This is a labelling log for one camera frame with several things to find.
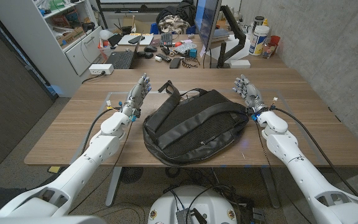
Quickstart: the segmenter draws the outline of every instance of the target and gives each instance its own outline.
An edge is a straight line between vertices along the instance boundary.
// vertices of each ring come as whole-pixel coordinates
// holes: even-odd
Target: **table leg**
[[[276,191],[276,186],[273,181],[272,171],[270,168],[260,168],[260,173],[265,182],[267,194],[270,198],[270,203],[273,208],[280,208],[280,201],[278,200],[278,194]]]
[[[119,182],[119,178],[121,176],[121,170],[122,170],[122,167],[115,167],[112,170],[109,192],[107,193],[107,196],[106,196],[106,206],[108,206],[108,207],[113,205],[113,203],[114,203],[114,197],[115,197],[117,189],[118,189],[118,182]]]

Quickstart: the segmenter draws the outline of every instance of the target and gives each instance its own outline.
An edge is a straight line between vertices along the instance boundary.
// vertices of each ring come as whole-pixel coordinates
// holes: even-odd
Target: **monitor stand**
[[[237,52],[239,52],[241,49],[244,48],[246,44],[247,37],[246,35],[241,31],[239,25],[237,24],[233,14],[231,13],[229,6],[221,6],[221,11],[223,11],[224,16],[226,16],[226,19],[231,27],[231,30],[234,33],[234,38],[239,39],[239,43],[230,49],[228,52],[226,51],[226,42],[222,42],[221,44],[221,52],[219,54],[218,62],[212,63],[211,68],[230,68],[230,65],[228,63],[224,63],[227,59],[231,58],[233,55],[235,55]]]

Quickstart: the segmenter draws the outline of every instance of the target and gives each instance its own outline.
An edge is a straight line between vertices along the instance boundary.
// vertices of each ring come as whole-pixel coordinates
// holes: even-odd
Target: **red cup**
[[[279,41],[280,41],[279,36],[273,35],[273,36],[270,37],[270,43],[275,44],[276,46],[278,46]],[[272,56],[274,55],[276,50],[277,50],[277,47],[274,49],[274,51],[272,53]]]

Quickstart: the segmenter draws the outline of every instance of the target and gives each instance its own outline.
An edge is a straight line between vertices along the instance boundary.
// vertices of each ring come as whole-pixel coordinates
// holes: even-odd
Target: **computer mouse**
[[[147,46],[144,48],[144,52],[156,52],[157,48],[153,46]]]
[[[145,57],[146,52],[136,52],[136,55],[137,55],[138,57]]]
[[[146,52],[146,54],[144,55],[145,58],[149,59],[154,57],[154,54],[152,52]]]

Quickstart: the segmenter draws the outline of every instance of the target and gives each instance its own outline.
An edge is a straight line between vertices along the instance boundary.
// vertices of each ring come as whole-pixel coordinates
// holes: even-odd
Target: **wooden table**
[[[205,90],[216,89],[230,100],[243,103],[241,98],[231,91],[233,81],[243,73],[261,90],[266,104],[269,104],[274,96],[279,97],[276,106],[293,113],[305,124],[334,165],[358,167],[357,139],[336,119],[298,72],[289,68],[115,70],[112,75],[96,78],[80,87],[29,152],[25,163],[37,166],[68,165],[78,152],[90,124],[101,109],[104,110],[105,100],[110,99],[114,105],[117,105],[118,101],[125,100],[126,92],[133,87],[144,72],[151,79],[153,91],[144,101],[142,116],[131,127],[117,166],[164,166],[145,148],[142,123],[144,118],[155,111],[167,98],[166,93],[155,92],[167,80],[171,80],[180,91],[197,87]],[[300,148],[306,157],[316,166],[327,166],[322,155],[311,144],[311,141],[305,138],[305,133],[294,121],[278,111],[276,113],[287,121],[289,130],[298,138]],[[92,135],[99,130],[100,123],[109,116],[111,114],[101,117]],[[283,166],[282,162],[269,151],[267,154],[273,166]],[[110,166],[115,163],[116,159],[116,156],[111,157],[104,165]],[[232,147],[223,150],[211,159],[193,164],[196,167],[261,167],[266,165],[268,163],[253,121],[247,124],[242,138]]]

